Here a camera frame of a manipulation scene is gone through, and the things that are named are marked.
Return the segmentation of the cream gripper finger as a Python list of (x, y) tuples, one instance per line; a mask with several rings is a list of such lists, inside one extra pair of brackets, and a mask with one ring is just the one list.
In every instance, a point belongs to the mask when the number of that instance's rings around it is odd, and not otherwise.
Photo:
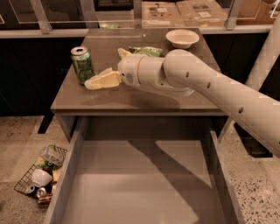
[(118, 72), (112, 71), (102, 75), (96, 75), (86, 80), (84, 86), (89, 90), (97, 90), (101, 88), (113, 88), (122, 82)]
[(123, 48), (118, 48), (117, 49), (118, 55), (121, 59), (123, 59), (124, 57), (131, 55), (131, 52), (123, 49)]

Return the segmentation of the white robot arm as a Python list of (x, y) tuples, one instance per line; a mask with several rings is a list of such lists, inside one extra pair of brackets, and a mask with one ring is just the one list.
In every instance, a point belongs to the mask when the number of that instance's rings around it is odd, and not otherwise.
[(108, 91), (118, 86), (129, 90), (135, 102), (148, 113), (177, 113), (175, 98), (197, 92), (233, 119), (274, 155), (280, 154), (279, 102), (210, 67), (193, 54), (190, 30), (104, 31), (107, 43), (117, 43), (120, 61), (85, 81), (90, 91)]

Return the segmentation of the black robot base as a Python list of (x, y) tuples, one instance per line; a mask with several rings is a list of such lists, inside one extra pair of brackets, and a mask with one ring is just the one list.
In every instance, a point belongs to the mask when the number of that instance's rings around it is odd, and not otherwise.
[(272, 158), (273, 154), (268, 151), (262, 144), (256, 141), (246, 130), (237, 123), (234, 128), (241, 139), (247, 153), (253, 158)]

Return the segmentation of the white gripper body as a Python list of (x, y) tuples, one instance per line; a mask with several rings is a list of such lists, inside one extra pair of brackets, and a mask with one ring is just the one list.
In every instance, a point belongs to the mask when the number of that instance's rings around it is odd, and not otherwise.
[(118, 72), (121, 75), (122, 82), (125, 85), (139, 87), (140, 81), (138, 79), (138, 68), (140, 61), (144, 56), (140, 54), (130, 54), (125, 56), (118, 63)]

